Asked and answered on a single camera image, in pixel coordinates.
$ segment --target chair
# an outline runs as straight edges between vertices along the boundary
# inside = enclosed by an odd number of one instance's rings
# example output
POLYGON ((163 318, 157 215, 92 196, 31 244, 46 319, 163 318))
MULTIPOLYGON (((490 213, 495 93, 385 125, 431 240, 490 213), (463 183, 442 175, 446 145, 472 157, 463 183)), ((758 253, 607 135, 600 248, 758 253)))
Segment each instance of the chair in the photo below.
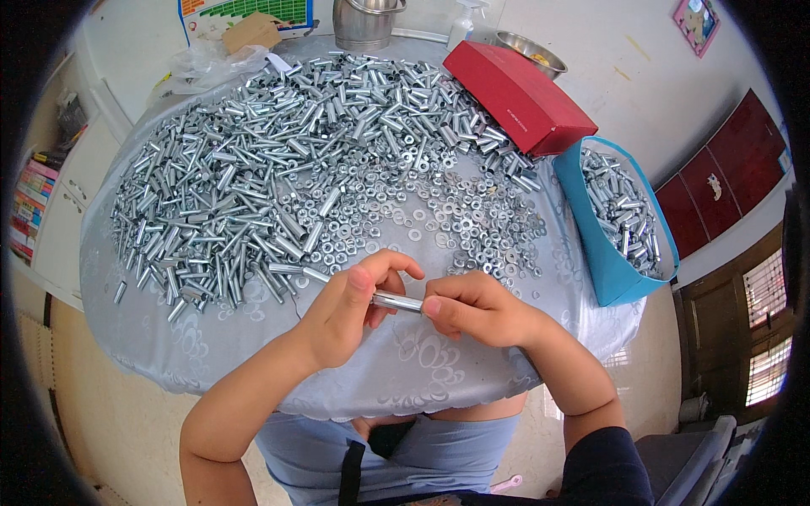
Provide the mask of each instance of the chair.
POLYGON ((723 467, 737 420, 718 418, 703 432, 654 434, 636 441, 636 449, 650 476, 656 506, 703 505, 723 467))

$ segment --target forearm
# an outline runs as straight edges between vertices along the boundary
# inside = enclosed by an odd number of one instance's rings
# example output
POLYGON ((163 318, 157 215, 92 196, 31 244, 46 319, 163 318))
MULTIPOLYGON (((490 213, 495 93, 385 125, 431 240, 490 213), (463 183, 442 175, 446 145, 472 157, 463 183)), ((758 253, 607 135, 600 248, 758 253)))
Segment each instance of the forearm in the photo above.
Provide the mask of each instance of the forearm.
POLYGON ((181 453, 239 460, 284 397, 318 368, 296 329, 280 335, 217 381, 186 416, 181 453))
POLYGON ((524 348, 563 413, 582 415, 616 398, 608 372, 567 330, 541 311, 535 328, 524 348))

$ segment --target pile of nuts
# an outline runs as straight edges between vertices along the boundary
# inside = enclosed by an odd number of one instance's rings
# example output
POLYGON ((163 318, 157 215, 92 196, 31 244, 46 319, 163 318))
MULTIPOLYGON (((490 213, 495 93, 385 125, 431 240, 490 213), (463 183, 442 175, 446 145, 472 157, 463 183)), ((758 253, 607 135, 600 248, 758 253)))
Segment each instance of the pile of nuts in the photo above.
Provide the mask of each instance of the pile of nuts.
POLYGON ((589 148, 581 155, 590 205, 605 236, 639 274, 663 279, 650 200, 616 158, 589 148))
POLYGON ((542 275, 534 162, 438 68, 333 51, 162 121, 121 175, 113 240, 138 288, 165 291, 169 321, 235 308, 253 276, 283 304, 380 249, 383 219, 455 249, 448 274, 481 269, 520 296, 514 276, 542 275), (479 176, 451 170, 459 154, 479 176), (409 193, 425 205, 407 214, 409 193))

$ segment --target fingernail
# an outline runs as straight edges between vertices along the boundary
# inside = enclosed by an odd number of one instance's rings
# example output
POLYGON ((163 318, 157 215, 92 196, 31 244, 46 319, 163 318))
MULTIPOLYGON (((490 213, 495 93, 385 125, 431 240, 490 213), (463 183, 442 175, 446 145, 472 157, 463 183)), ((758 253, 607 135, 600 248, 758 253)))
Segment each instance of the fingernail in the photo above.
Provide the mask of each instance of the fingernail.
POLYGON ((427 299, 424 304, 422 304, 422 312, 429 317, 438 316, 439 310, 441 309, 441 301, 436 297, 432 299, 427 299))
POLYGON ((353 266, 349 269, 349 282, 354 288, 364 290, 369 284, 369 276, 366 275, 362 267, 353 266))

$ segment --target floor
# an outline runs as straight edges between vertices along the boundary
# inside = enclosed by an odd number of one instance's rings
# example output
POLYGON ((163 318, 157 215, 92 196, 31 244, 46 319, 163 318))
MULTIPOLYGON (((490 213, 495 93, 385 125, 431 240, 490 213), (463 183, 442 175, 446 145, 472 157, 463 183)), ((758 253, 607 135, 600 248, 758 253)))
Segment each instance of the floor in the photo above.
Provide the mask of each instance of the floor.
MULTIPOLYGON (((166 393, 124 373, 96 345, 83 313, 54 299, 51 308, 58 407, 81 474, 132 506, 184 504, 177 445, 191 395, 166 393)), ((677 425, 680 347, 669 287, 652 294, 637 337, 607 362, 634 439, 677 425)), ((495 481, 523 476, 511 495, 543 497, 559 488, 565 451, 562 415, 544 387, 531 391, 495 481)), ((245 464, 260 504, 290 504, 252 444, 245 464)))

